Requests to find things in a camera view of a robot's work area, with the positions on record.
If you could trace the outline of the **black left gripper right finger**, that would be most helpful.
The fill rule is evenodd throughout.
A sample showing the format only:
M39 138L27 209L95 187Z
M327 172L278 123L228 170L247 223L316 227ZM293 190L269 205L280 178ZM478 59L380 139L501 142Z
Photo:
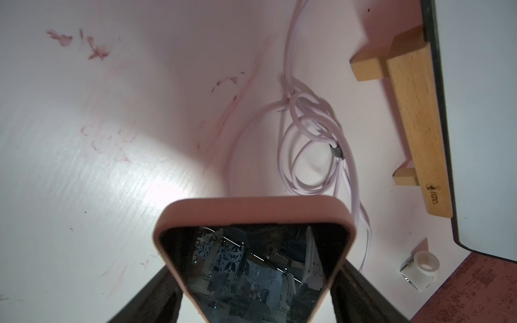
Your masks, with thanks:
M332 284L331 298L337 323L408 321L347 261Z

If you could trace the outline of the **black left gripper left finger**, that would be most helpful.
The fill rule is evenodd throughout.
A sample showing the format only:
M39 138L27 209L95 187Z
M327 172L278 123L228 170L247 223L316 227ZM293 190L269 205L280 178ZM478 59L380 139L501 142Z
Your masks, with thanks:
M109 322L176 323L183 292L165 266Z

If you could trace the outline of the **black phone pink case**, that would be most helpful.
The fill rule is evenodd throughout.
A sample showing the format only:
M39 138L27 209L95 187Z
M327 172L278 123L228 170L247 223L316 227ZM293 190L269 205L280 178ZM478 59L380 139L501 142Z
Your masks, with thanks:
M185 199L153 240L205 322L313 322L355 240L331 196Z

